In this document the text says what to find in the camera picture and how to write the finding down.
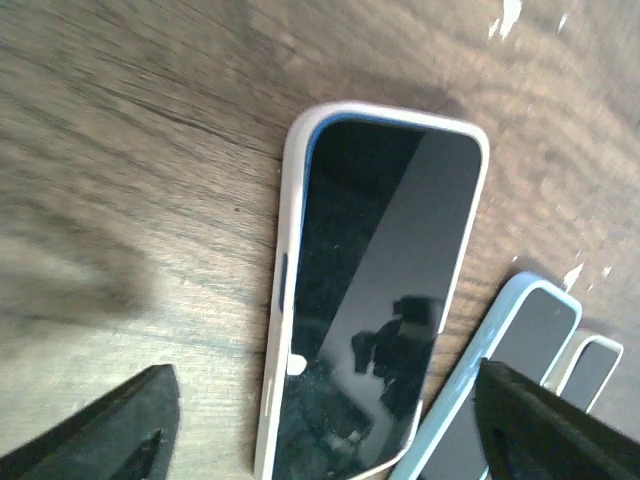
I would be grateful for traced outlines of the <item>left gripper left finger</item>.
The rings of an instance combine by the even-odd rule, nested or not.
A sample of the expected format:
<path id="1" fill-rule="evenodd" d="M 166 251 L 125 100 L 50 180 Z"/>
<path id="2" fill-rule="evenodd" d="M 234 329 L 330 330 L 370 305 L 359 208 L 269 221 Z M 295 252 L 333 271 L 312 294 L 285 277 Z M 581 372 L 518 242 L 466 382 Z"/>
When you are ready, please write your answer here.
<path id="1" fill-rule="evenodd" d="M 3 479 L 165 479 L 180 422 L 171 364 L 152 365 L 1 457 Z"/>

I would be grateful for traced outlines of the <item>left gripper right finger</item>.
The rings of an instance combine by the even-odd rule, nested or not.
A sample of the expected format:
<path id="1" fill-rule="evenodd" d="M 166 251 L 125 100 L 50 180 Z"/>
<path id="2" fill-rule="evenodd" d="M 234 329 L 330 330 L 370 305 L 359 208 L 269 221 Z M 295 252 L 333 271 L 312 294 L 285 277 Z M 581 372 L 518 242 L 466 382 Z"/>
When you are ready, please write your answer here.
<path id="1" fill-rule="evenodd" d="M 484 359 L 474 413 L 493 479 L 637 479 L 639 444 L 508 365 Z"/>

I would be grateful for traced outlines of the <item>light blue phone case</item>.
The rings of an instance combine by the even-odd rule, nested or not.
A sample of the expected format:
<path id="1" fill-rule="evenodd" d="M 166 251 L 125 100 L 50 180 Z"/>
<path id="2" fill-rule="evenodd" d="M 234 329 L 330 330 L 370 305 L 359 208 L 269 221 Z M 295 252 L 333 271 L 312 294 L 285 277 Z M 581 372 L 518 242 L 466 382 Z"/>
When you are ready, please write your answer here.
<path id="1" fill-rule="evenodd" d="M 542 384 L 546 381 L 579 325 L 582 305 L 550 281 L 532 272 L 521 272 L 509 279 L 495 297 L 463 355 L 422 420 L 410 448 L 390 474 L 392 479 L 421 479 L 419 475 L 465 399 L 469 394 L 475 396 L 475 381 L 481 361 L 493 360 L 491 356 L 511 325 L 516 312 L 529 293 L 536 288 L 548 291 L 576 312 L 576 321 L 571 333 L 543 380 L 536 383 Z"/>

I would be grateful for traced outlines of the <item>blue phone black screen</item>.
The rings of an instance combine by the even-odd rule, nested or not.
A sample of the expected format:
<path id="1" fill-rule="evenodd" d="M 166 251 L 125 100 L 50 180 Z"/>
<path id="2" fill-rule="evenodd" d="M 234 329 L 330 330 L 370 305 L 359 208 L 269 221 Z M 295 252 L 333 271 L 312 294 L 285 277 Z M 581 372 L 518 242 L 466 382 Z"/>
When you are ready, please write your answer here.
<path id="1" fill-rule="evenodd" d="M 575 325 L 576 312 L 556 296 L 536 288 L 525 298 L 491 358 L 541 382 Z M 419 477 L 471 480 L 484 476 L 485 464 L 469 394 Z"/>

